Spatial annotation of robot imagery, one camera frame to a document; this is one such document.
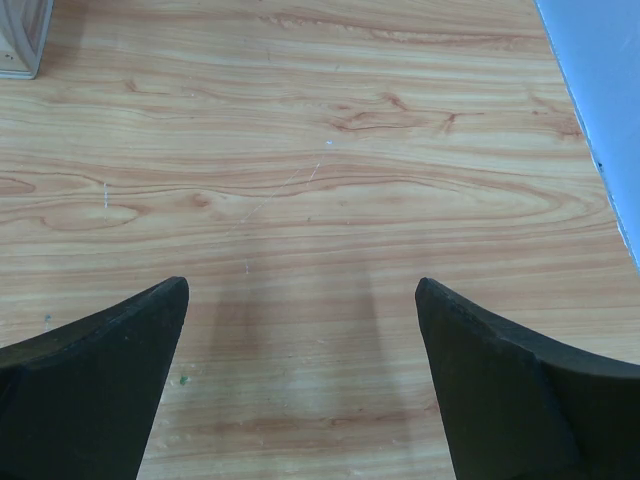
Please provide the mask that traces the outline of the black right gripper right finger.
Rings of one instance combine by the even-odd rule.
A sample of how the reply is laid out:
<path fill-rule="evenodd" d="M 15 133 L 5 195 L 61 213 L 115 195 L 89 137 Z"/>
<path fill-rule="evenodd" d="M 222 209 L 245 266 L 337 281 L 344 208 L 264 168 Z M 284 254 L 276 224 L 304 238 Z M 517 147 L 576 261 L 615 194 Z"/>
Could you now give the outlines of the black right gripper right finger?
<path fill-rule="evenodd" d="M 415 301 L 457 478 L 638 477 L 637 365 L 561 343 L 430 278 Z"/>

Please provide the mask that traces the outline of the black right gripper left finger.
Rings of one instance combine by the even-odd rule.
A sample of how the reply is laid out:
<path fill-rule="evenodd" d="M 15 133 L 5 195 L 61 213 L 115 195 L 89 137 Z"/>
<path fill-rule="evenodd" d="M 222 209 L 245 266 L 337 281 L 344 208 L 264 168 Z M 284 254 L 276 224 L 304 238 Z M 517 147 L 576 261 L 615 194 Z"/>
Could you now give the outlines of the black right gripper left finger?
<path fill-rule="evenodd" d="M 136 478 L 188 302 L 171 277 L 2 348 L 2 478 Z"/>

